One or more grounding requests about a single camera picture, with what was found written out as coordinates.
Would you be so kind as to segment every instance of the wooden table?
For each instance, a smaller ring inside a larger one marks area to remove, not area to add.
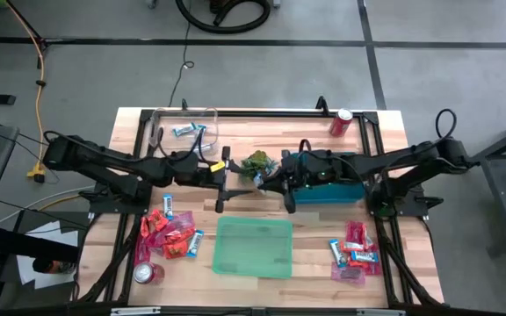
[[[141,110],[119,109],[112,131],[111,149],[132,153]],[[406,147],[408,143],[401,113],[378,111],[378,116],[386,152]],[[330,138],[328,118],[218,118],[218,121],[219,143],[221,146],[231,146],[231,157],[236,162],[258,149],[279,161],[282,149],[297,151],[303,138],[310,140],[313,149],[362,152],[359,126],[355,122],[344,137]],[[220,152],[218,150],[212,157],[219,159]],[[237,175],[228,176],[229,189],[243,186]],[[375,225],[367,215],[364,201],[352,205],[298,205],[295,214],[288,214],[282,196],[254,193],[226,202],[224,212],[220,215],[214,212],[217,196],[214,190],[179,187],[176,184],[154,188],[151,208],[162,209],[163,193],[173,195],[176,213],[193,212],[197,228],[205,231],[205,239],[196,259],[168,261],[152,255],[152,262],[165,268],[165,279],[158,285],[141,285],[133,281],[130,305],[387,307],[383,276],[367,276],[365,286],[330,280],[333,256],[329,250],[329,239],[344,239],[347,220],[365,222],[369,234],[376,240]],[[292,278],[282,280],[214,273],[213,248],[220,216],[292,221]],[[118,221],[119,215],[104,215],[88,234],[80,264],[82,295],[97,281],[111,260]],[[408,266],[430,295],[442,301],[430,238],[423,223],[415,218],[399,218],[399,224]],[[126,260],[119,267],[113,299],[119,295],[125,264]],[[398,298],[402,299],[399,273],[394,264],[391,265],[394,287]]]

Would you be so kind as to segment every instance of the teal basket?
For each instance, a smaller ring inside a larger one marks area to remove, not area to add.
[[[218,219],[212,269],[250,277],[292,276],[292,223],[282,219]]]
[[[348,204],[355,203],[364,196],[365,188],[361,183],[332,183],[294,190],[294,200],[297,205]]]

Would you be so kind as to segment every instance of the gray concrete floor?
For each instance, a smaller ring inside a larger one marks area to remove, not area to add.
[[[154,11],[143,1],[17,0],[17,7],[43,36],[182,39],[186,21],[173,1]],[[506,41],[505,0],[368,0],[375,40]],[[211,19],[195,1],[197,16]],[[243,4],[228,17],[238,23],[258,13]],[[0,36],[25,36],[0,9]],[[191,29],[192,39],[224,38]],[[259,29],[230,39],[362,40],[356,0],[283,0]],[[182,47],[51,47],[41,116],[45,128],[107,144],[120,106],[165,106],[177,79]],[[454,134],[469,154],[506,130],[506,50],[376,50],[387,109],[401,110],[410,143],[434,140],[434,116],[445,107],[459,115]],[[375,109],[363,48],[189,47],[196,67],[186,70],[175,95],[190,106],[312,108],[324,95],[333,108]],[[0,93],[17,96],[0,106],[0,122],[36,136],[34,98],[39,72],[30,45],[0,44]],[[21,140],[31,150],[36,144]],[[27,181],[35,160],[16,148],[0,185],[0,198],[26,205],[57,191],[90,184],[60,173],[56,185]],[[504,238],[506,226],[479,169],[438,176],[424,185],[445,198],[431,212],[437,266],[447,303],[506,312],[506,255],[492,259],[486,247]],[[83,202],[59,207],[84,211]],[[0,218],[13,212],[0,205]],[[8,286],[2,306],[63,301],[68,286],[34,291]]]

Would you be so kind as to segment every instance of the translucent green container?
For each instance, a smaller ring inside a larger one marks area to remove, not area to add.
[[[292,223],[282,219],[218,219],[212,269],[251,277],[292,276]]]

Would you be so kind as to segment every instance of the white paper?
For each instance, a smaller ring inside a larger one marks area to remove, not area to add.
[[[78,232],[69,232],[69,233],[61,233],[60,230],[57,228],[60,228],[60,222],[56,221],[53,223],[48,223],[44,226],[41,226],[39,228],[36,228],[26,234],[30,234],[33,237],[46,239],[49,241],[57,241],[60,243],[64,243],[71,246],[77,246],[77,235]],[[35,233],[35,232],[44,232],[48,230],[56,229],[53,232],[49,233]],[[46,273],[39,273],[34,271],[33,269],[33,262],[34,258],[18,255],[17,256],[17,263],[18,263],[18,272],[21,276],[21,282],[22,284],[26,284],[28,282],[31,282],[34,280],[34,288],[35,289],[41,289],[52,285],[57,284],[63,284],[67,282],[73,282],[74,281],[74,273],[71,274],[46,274]]]

